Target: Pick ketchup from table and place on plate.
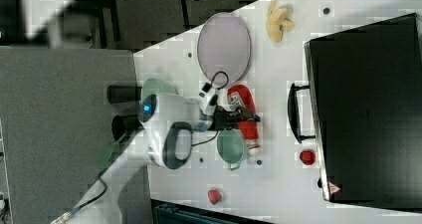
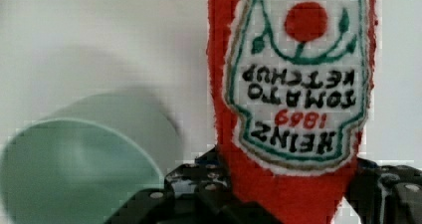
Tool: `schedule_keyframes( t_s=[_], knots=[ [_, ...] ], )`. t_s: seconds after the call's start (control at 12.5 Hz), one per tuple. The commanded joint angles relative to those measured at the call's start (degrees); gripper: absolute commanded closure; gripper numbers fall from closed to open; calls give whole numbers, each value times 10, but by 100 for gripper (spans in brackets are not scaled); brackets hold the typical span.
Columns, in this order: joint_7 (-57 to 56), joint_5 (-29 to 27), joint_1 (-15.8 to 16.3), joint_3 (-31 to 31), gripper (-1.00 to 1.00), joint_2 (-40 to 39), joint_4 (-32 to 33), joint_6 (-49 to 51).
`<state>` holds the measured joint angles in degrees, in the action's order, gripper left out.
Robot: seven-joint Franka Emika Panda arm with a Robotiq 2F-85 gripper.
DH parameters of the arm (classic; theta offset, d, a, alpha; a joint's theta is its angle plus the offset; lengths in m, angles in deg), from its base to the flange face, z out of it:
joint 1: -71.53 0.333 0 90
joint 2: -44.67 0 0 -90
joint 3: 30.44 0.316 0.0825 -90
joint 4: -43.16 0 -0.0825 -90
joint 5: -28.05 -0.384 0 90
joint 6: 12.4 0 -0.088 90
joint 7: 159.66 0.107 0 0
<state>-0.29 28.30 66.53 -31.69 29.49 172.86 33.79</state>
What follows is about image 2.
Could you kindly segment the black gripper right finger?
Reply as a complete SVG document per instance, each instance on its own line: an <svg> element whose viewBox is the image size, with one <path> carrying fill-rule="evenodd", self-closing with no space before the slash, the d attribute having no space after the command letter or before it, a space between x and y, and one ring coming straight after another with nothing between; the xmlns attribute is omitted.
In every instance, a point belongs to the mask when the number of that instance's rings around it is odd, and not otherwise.
<svg viewBox="0 0 422 224"><path fill-rule="evenodd" d="M361 224L422 224L421 185L417 168L359 158L345 199Z"/></svg>

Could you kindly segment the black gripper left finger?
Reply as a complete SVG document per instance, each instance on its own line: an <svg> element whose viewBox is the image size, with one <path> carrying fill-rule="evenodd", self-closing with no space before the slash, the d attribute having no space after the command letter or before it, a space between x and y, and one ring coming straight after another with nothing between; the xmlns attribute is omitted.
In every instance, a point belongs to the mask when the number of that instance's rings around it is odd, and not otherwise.
<svg viewBox="0 0 422 224"><path fill-rule="evenodd" d="M213 148L138 191L105 224L283 224L256 202L232 191L230 172Z"/></svg>

